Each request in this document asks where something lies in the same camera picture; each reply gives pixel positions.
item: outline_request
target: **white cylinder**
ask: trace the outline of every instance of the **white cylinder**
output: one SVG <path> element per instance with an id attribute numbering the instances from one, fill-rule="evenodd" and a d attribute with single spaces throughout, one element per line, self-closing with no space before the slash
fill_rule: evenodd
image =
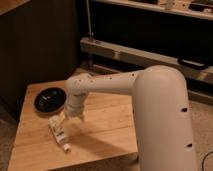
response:
<path id="1" fill-rule="evenodd" d="M 134 83 L 133 110 L 141 171 L 197 171 L 186 82 L 154 66 Z"/>

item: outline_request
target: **wall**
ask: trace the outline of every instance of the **wall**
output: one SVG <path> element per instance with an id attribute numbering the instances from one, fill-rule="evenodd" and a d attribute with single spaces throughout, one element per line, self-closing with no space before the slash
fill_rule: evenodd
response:
<path id="1" fill-rule="evenodd" d="M 30 83 L 66 79 L 78 66 L 75 1 L 31 0 L 0 16 L 0 104 L 18 118 Z"/>

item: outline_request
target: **plywood surface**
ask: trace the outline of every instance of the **plywood surface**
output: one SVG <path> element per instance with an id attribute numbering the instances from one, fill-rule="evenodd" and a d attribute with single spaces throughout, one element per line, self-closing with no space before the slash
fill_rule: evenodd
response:
<path id="1" fill-rule="evenodd" d="M 85 103 L 86 122 L 74 118 L 65 124 L 72 151 L 64 154 L 48 128 L 48 118 L 39 117 L 33 108 L 36 94 L 48 87 L 63 88 L 64 81 L 28 87 L 9 171 L 63 168 L 137 151 L 131 98 L 90 93 Z"/>
<path id="2" fill-rule="evenodd" d="M 0 0 L 0 15 L 23 5 L 30 0 Z"/>

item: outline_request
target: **screw hole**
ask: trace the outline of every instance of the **screw hole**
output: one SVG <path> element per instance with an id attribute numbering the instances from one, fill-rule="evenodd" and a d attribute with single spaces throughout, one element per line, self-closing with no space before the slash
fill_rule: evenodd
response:
<path id="1" fill-rule="evenodd" d="M 181 109 L 181 112 L 187 112 L 188 111 L 188 109 L 187 108 L 183 108 L 183 109 Z"/>
<path id="2" fill-rule="evenodd" d="M 188 144 L 186 148 L 192 148 L 192 144 Z"/>

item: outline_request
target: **metal rod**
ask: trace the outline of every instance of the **metal rod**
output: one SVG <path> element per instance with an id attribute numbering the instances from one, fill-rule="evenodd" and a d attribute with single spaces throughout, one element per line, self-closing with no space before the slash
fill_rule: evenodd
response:
<path id="1" fill-rule="evenodd" d="M 93 39 L 92 32 L 92 22 L 91 22 L 91 13 L 90 13 L 90 0 L 86 0 L 87 3 L 87 20 L 88 20 L 88 29 L 89 29 L 89 38 Z"/>
<path id="2" fill-rule="evenodd" d="M 93 32 L 92 32 L 92 21 L 91 21 L 91 12 L 90 12 L 90 0 L 86 0 L 86 5 L 87 5 L 87 21 L 88 21 L 88 35 L 89 35 L 89 39 L 90 41 L 93 40 Z M 92 54 L 88 54 L 88 66 L 90 70 L 93 70 L 93 56 Z"/>

